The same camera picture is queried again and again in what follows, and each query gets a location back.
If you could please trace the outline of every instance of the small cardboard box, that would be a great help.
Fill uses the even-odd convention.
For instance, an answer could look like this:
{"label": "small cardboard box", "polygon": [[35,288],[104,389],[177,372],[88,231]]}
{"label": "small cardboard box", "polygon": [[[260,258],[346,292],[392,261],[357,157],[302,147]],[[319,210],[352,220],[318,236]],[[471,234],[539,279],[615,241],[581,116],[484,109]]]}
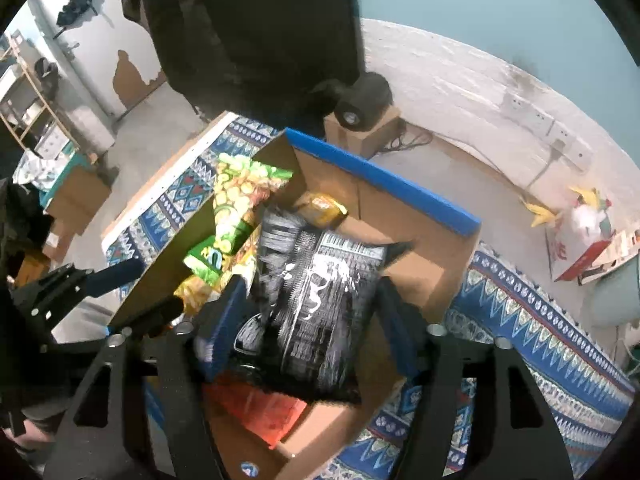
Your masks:
{"label": "small cardboard box", "polygon": [[44,254],[37,251],[26,251],[18,275],[15,277],[15,286],[34,282],[49,270],[50,263]]}
{"label": "small cardboard box", "polygon": [[47,205],[47,213],[81,235],[110,193],[111,189],[94,171],[75,166]]}
{"label": "small cardboard box", "polygon": [[74,239],[74,232],[62,220],[55,220],[44,243],[42,253],[52,261],[61,264]]}
{"label": "small cardboard box", "polygon": [[[274,197],[280,205],[292,205],[306,190],[326,192],[349,209],[339,231],[370,242],[414,240],[415,250],[386,273],[405,300],[421,307],[427,320],[442,320],[475,250],[478,219],[359,156],[293,130],[286,130],[255,158],[294,171]],[[130,316],[170,295],[190,274],[181,264],[184,255],[213,228],[210,199],[146,270],[110,325],[123,326]],[[230,477],[245,479],[241,463],[251,462],[265,480],[309,478],[353,441],[399,379],[375,317],[356,373],[362,405],[313,404],[274,450],[220,407],[207,405],[211,431]]]}
{"label": "small cardboard box", "polygon": [[371,158],[380,148],[402,133],[400,110],[390,106],[382,118],[368,132],[353,132],[343,127],[335,114],[324,118],[324,132],[327,142],[349,153]]}

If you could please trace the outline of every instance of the concrete floor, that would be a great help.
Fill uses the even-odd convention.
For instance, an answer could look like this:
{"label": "concrete floor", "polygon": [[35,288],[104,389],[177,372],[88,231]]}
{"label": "concrete floor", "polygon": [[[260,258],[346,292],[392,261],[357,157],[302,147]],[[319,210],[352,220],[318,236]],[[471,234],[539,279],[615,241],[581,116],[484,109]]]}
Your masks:
{"label": "concrete floor", "polygon": [[[79,268],[104,268],[100,234],[135,192],[203,126],[190,104],[168,84],[130,111],[117,125],[116,143],[106,155],[107,167],[118,171],[111,196],[84,235],[74,239],[66,260]],[[583,308],[593,285],[551,281],[544,231],[529,227],[531,213],[520,203],[519,190],[500,174],[437,138],[427,146],[380,153],[373,161],[480,217],[481,238],[540,283],[605,351],[613,353],[616,329],[593,328],[588,310]],[[103,317],[118,307],[115,294],[92,301],[105,309]],[[91,338],[103,330],[99,325],[94,322],[88,328],[87,316],[80,311],[76,316],[68,316],[54,334],[61,340],[77,339],[79,333],[83,338]],[[618,349],[616,360],[620,361],[624,354],[622,348]]]}
{"label": "concrete floor", "polygon": [[[116,142],[104,161],[108,173],[117,174],[111,195],[84,234],[74,238],[65,263],[73,262],[78,269],[106,267],[100,247],[102,232],[146,181],[204,125],[188,101],[168,83],[126,114],[115,125]],[[102,314],[91,308],[94,305]],[[89,299],[63,319],[53,334],[61,342],[102,337],[109,314],[118,307],[115,292]]]}

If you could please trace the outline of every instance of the power outlet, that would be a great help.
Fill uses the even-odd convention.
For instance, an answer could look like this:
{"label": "power outlet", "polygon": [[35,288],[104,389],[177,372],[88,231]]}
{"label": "power outlet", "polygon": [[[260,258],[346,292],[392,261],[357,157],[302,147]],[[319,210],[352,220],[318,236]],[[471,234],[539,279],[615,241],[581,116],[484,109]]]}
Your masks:
{"label": "power outlet", "polygon": [[529,105],[529,110],[520,120],[521,126],[524,126],[532,134],[540,139],[546,137],[554,124],[554,118],[544,113],[534,105]]}
{"label": "power outlet", "polygon": [[575,138],[574,143],[564,153],[583,173],[588,171],[593,162],[593,150],[582,139]]}
{"label": "power outlet", "polygon": [[500,111],[512,121],[520,124],[531,110],[531,103],[513,92],[506,91],[500,104]]}
{"label": "power outlet", "polygon": [[575,134],[560,121],[554,122],[548,134],[543,138],[549,146],[555,148],[560,153],[564,153],[565,155],[574,145],[575,139]]}

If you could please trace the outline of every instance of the blue tape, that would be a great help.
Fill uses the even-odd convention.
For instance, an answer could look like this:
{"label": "blue tape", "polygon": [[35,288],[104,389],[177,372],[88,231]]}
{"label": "blue tape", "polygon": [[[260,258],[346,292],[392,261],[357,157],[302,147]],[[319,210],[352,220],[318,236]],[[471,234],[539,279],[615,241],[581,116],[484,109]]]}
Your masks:
{"label": "blue tape", "polygon": [[145,406],[147,414],[164,431],[164,413],[162,412],[160,399],[154,388],[147,382],[145,382]]}
{"label": "blue tape", "polygon": [[285,130],[285,135],[289,143],[297,150],[329,162],[368,181],[373,186],[383,189],[459,235],[471,236],[480,227],[480,219],[461,207],[360,156],[345,152],[337,146],[324,142],[324,140],[316,139],[291,128]]}

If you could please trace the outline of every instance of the blue patterned fabric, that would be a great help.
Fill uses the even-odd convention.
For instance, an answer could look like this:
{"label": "blue patterned fabric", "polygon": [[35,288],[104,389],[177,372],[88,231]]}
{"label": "blue patterned fabric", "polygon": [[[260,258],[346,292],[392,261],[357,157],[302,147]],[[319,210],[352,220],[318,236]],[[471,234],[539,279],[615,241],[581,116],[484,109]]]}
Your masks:
{"label": "blue patterned fabric", "polygon": [[[527,276],[481,244],[446,313],[460,338],[492,343],[503,336],[520,352],[558,424],[579,478],[609,444],[635,390],[602,349]],[[475,381],[463,380],[446,476],[462,469],[471,434]],[[354,444],[316,480],[385,480],[404,442],[420,388],[405,385]],[[390,434],[388,424],[401,429]]]}
{"label": "blue patterned fabric", "polygon": [[[278,135],[270,126],[238,117],[196,158],[106,251],[109,266],[138,258],[148,267],[185,222],[213,193],[220,153],[254,156]],[[135,283],[119,290],[122,302]]]}

